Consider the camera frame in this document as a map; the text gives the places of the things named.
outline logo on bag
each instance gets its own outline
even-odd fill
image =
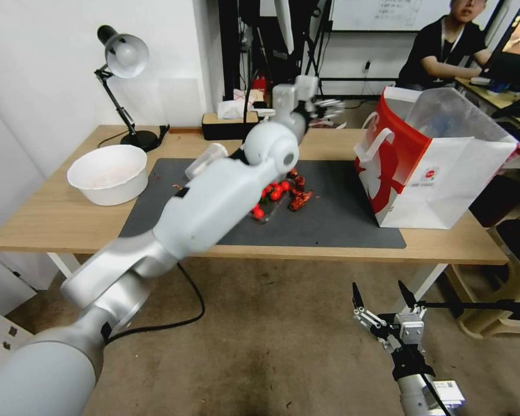
[[[435,180],[435,177],[437,175],[437,172],[439,172],[439,169],[438,168],[429,168],[429,169],[426,169],[426,171],[424,172],[424,175],[422,176],[422,181],[423,182],[427,182],[427,181],[433,181]]]

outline red and white bag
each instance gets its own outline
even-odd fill
[[[382,227],[450,229],[520,143],[451,88],[386,88],[355,147]]]

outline bag handle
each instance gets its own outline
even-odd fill
[[[379,116],[380,116],[380,115],[379,115],[377,112],[373,112],[372,114],[370,114],[370,115],[368,116],[368,118],[366,119],[366,121],[364,122],[364,124],[362,124],[362,128],[365,129],[366,126],[367,126],[368,124],[370,124],[370,122],[372,121],[372,118],[377,117],[377,118],[379,119]]]
[[[376,155],[376,152],[379,150],[382,143],[387,138],[389,139],[390,142],[393,142],[393,140],[395,138],[395,133],[393,133],[393,130],[386,127],[377,135],[376,139],[374,140],[374,142],[372,143],[372,145],[370,146],[370,148],[368,150],[364,151],[362,143],[357,144],[354,147],[356,156],[358,156],[358,159],[362,163],[371,161],[374,158],[374,156]]]

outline gray mat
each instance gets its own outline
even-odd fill
[[[141,234],[160,218],[164,205],[183,186],[192,159],[159,159],[148,187],[135,202],[120,237]],[[219,244],[233,246],[405,248],[398,229],[379,228],[351,161],[299,161],[299,174],[314,196],[298,212],[287,202],[260,224],[244,218]]]

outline black t-shirt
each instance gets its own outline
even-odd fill
[[[422,59],[435,56],[438,62],[458,65],[465,56],[472,56],[485,49],[485,37],[480,27],[472,22],[466,24],[462,37],[451,52],[453,43],[445,41],[441,56],[441,21],[443,18],[422,29],[410,51],[408,61],[399,74],[397,85],[419,84],[425,88],[437,86],[437,78],[429,75],[422,66]]]

